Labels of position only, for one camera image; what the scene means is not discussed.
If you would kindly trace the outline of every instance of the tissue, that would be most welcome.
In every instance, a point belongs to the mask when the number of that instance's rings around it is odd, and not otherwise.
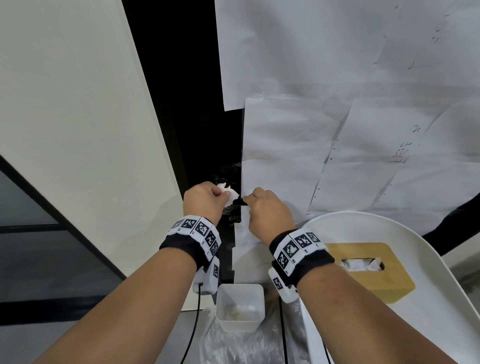
[[[347,272],[379,271],[383,270],[380,265],[381,263],[382,261],[380,258],[342,259],[340,266]]]
[[[225,204],[225,207],[228,207],[231,204],[233,204],[233,201],[236,200],[239,197],[239,194],[236,193],[233,188],[230,188],[230,186],[225,187],[226,185],[227,185],[226,183],[219,183],[217,186],[220,187],[222,192],[230,191],[230,193],[231,193],[230,198],[228,199],[227,203]]]

